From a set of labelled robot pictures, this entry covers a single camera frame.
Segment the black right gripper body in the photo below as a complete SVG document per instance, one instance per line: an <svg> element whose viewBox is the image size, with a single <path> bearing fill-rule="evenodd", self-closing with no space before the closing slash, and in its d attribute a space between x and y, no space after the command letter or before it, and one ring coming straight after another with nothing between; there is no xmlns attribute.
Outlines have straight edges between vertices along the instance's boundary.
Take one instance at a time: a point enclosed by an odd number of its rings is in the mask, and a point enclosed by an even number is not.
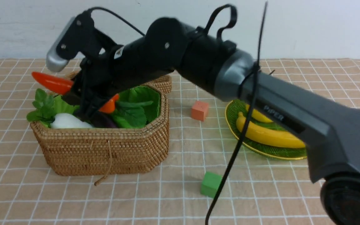
<svg viewBox="0 0 360 225"><path fill-rule="evenodd" d="M69 91L69 99L79 100L76 115L81 120L91 119L113 97L109 93L113 81L110 66L115 58L123 55L125 49L125 45L117 44L95 27L92 12L92 9L87 9L75 16L58 50L67 60L78 53L84 55L80 74Z"/></svg>

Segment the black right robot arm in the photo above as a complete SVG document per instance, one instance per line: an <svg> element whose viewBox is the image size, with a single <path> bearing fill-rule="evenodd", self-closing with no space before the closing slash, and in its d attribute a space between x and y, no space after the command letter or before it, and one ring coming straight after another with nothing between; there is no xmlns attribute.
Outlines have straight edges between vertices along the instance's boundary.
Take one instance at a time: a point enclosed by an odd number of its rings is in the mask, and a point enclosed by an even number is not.
<svg viewBox="0 0 360 225"><path fill-rule="evenodd" d="M78 53L85 57L71 88L79 114L90 119L114 95L178 71L222 101L239 99L306 144L311 182L324 178L321 203L337 225L360 225L360 109L349 108L260 69L236 44L222 40L235 26L231 4L214 10L205 27L160 17L141 38L118 45L94 27L92 7L72 17L46 56L58 73Z"/></svg>

